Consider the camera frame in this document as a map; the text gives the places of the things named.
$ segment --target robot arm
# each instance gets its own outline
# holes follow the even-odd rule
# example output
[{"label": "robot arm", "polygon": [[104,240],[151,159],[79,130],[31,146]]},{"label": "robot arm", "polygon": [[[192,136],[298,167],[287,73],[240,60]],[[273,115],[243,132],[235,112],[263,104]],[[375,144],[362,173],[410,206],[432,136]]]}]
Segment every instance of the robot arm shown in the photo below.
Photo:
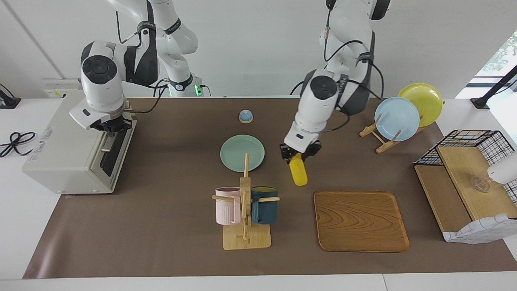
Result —
[{"label": "robot arm", "polygon": [[[375,44],[370,20],[382,18],[389,4],[390,0],[327,1],[332,11],[330,28],[320,40],[330,52],[327,57],[339,51],[326,69],[310,72],[303,82],[295,121],[281,145],[282,157],[288,163],[297,153],[303,154],[303,159],[316,154],[321,148],[320,133],[334,110],[351,116],[365,109]],[[358,42],[342,47],[352,40]]]},{"label": "robot arm", "polygon": [[94,41],[81,56],[81,83],[86,98],[70,111],[83,128],[121,132],[131,128],[123,118],[122,81],[149,86],[157,81],[159,61],[165,66],[171,93],[197,95],[195,76],[181,54],[197,49],[195,34],[178,18],[171,1],[107,0],[138,24],[138,46]]}]

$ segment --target black wire basket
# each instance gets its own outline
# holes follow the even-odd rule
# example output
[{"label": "black wire basket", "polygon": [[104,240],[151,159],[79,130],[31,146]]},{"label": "black wire basket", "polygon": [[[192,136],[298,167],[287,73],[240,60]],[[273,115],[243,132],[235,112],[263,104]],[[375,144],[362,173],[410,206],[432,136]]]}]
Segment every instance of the black wire basket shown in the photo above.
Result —
[{"label": "black wire basket", "polygon": [[[479,148],[489,165],[512,154],[515,150],[504,135],[498,130],[455,130],[444,137],[432,149],[414,164],[443,166],[438,155],[438,147],[471,147]],[[517,180],[504,185],[508,196],[517,205]]]}]

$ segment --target wooden mug holder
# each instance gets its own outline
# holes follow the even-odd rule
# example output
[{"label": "wooden mug holder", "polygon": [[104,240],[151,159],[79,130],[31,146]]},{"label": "wooden mug holder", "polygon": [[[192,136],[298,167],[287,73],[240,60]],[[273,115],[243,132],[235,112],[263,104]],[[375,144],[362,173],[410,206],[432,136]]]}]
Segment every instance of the wooden mug holder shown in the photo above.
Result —
[{"label": "wooden mug holder", "polygon": [[[269,225],[251,222],[251,178],[249,177],[250,154],[246,153],[244,177],[240,178],[240,205],[242,220],[239,224],[223,226],[223,249],[262,249],[271,246]],[[213,195],[212,199],[234,202],[231,197]],[[260,198],[259,202],[280,201],[280,197]]]},{"label": "wooden mug holder", "polygon": [[[370,126],[367,126],[365,127],[360,133],[359,133],[359,136],[360,137],[365,137],[369,134],[372,134],[375,138],[377,138],[381,143],[382,145],[380,147],[378,147],[375,152],[377,154],[382,154],[384,153],[385,151],[393,148],[394,146],[396,146],[397,144],[401,143],[400,141],[395,141],[397,139],[397,137],[399,137],[400,133],[402,132],[401,130],[399,130],[395,136],[391,139],[391,140],[388,140],[388,141],[384,141],[384,139],[382,137],[380,137],[375,131],[377,130],[377,123],[379,122],[379,120],[381,119],[382,117],[382,114],[379,114],[379,116],[377,117],[377,119],[375,120],[375,122],[370,125]],[[419,127],[417,133],[421,132],[422,130],[425,129],[425,126],[424,127]]]}]

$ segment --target green plate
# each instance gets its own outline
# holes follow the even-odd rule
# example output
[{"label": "green plate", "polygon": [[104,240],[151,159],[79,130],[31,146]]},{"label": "green plate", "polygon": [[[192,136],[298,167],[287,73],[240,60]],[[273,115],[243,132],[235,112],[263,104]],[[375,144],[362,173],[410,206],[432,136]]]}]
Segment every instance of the green plate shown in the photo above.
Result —
[{"label": "green plate", "polygon": [[250,153],[250,168],[257,168],[264,160],[264,146],[249,135],[236,135],[224,142],[221,147],[221,161],[230,170],[244,173],[244,158]]}]

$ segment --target light blue plate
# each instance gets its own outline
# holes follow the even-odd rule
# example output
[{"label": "light blue plate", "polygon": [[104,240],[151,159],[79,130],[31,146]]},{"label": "light blue plate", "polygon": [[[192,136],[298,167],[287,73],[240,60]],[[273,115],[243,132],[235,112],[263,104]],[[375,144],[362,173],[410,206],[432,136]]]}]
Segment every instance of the light blue plate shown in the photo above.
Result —
[{"label": "light blue plate", "polygon": [[244,173],[246,153],[250,153],[250,171],[264,160],[264,146],[258,139],[249,135],[236,135],[225,141],[221,147],[221,161],[228,169]]},{"label": "light blue plate", "polygon": [[382,114],[381,119],[377,123],[377,130],[385,138],[391,140],[400,130],[399,136],[395,141],[406,140],[418,130],[420,124],[420,115],[418,109],[411,101],[393,97],[384,100],[375,111],[375,119]]}]

